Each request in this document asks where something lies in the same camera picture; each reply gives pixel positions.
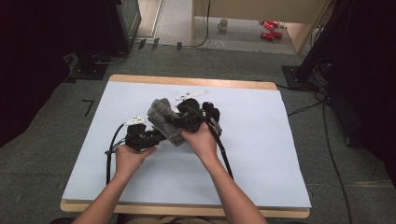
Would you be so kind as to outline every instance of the gray floor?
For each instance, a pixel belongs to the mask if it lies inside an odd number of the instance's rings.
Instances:
[[[57,217],[76,215],[62,212],[59,203],[109,76],[240,79],[285,85],[281,65],[299,65],[303,60],[297,54],[134,47],[122,62],[107,68],[103,81],[61,84],[30,128],[0,149],[0,223],[50,223]],[[312,92],[281,93],[289,112],[316,101]],[[89,103],[83,100],[94,100],[87,116]],[[394,223],[396,190],[383,163],[364,148],[346,147],[345,133],[332,108],[326,105],[325,112],[353,223]],[[269,218],[269,223],[348,223],[326,146],[321,105],[290,117],[290,127],[313,207],[307,219]]]

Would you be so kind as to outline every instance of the white plastic part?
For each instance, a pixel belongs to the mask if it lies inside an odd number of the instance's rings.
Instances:
[[[193,93],[187,92],[185,95],[177,97],[176,100],[177,101],[188,100],[190,98],[194,98],[194,97],[200,96],[200,95],[205,95],[205,94],[208,94],[208,93],[209,93],[209,91],[201,91],[201,92],[193,92]]]
[[[136,124],[142,124],[146,122],[142,117],[136,115],[131,119],[128,119],[128,121],[126,121],[124,123],[124,126],[131,126],[131,125],[136,125]]]

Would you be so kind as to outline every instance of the person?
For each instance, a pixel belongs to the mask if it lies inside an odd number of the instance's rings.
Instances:
[[[192,151],[210,174],[229,224],[266,223],[257,206],[228,175],[217,154],[217,143],[207,125],[203,123],[197,133],[181,130]],[[137,152],[125,145],[116,152],[116,173],[93,203],[80,214],[74,224],[108,223],[128,181],[139,169],[145,158],[156,147]]]

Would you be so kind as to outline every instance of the white board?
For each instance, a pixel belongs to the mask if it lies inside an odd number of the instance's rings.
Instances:
[[[235,182],[247,196],[259,207],[311,207],[279,91],[113,81],[106,86],[63,199],[93,201],[102,191],[105,151],[123,122],[134,115],[147,120],[154,99],[167,98],[176,106],[177,96],[200,91],[209,94],[196,100],[212,102],[220,111],[220,139]],[[125,134],[123,128],[117,141]],[[114,175],[114,156],[111,165]],[[189,145],[173,147],[167,141],[145,160],[120,201],[220,205],[209,174]]]

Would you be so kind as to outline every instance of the white floor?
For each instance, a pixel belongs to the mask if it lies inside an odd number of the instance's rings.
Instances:
[[[181,42],[183,46],[196,46],[203,42],[206,36],[206,17],[195,17],[192,20],[192,1],[163,0],[163,7],[159,15],[158,27],[154,36],[141,38],[146,38],[149,43],[152,43],[154,38],[160,38],[159,44],[174,46],[177,45],[177,42]],[[220,18],[209,17],[209,38],[201,48],[296,54],[287,28],[276,28],[277,32],[283,33],[283,37],[271,41],[261,38],[261,33],[268,31],[259,25],[258,21],[227,20],[227,30],[220,31],[218,29]],[[301,54],[306,55],[309,50],[308,40]]]

